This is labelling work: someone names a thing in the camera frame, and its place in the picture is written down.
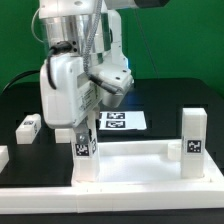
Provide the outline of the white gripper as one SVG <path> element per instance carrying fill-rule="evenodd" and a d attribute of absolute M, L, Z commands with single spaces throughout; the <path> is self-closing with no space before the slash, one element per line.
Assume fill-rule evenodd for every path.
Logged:
<path fill-rule="evenodd" d="M 77 127 L 100 102 L 105 106 L 118 107 L 133 81 L 130 69 L 108 61 L 93 66 L 90 71 L 117 87 L 118 92 L 109 93 L 90 81 L 83 71 L 82 58 L 69 54 L 51 59 L 51 74 L 56 86 L 52 89 L 47 78 L 47 62 L 44 62 L 40 72 L 40 89 L 44 120 L 50 128 Z M 78 144 L 89 143 L 86 125 L 79 125 L 75 134 Z"/>

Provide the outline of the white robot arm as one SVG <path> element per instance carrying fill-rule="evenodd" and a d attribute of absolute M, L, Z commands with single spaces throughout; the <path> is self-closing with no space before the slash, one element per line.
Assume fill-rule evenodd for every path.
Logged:
<path fill-rule="evenodd" d="M 74 142 L 96 137 L 100 103 L 116 107 L 133 82 L 122 52 L 119 9 L 163 7 L 169 0 L 39 0 L 48 47 L 40 70 L 44 119 L 71 128 Z"/>

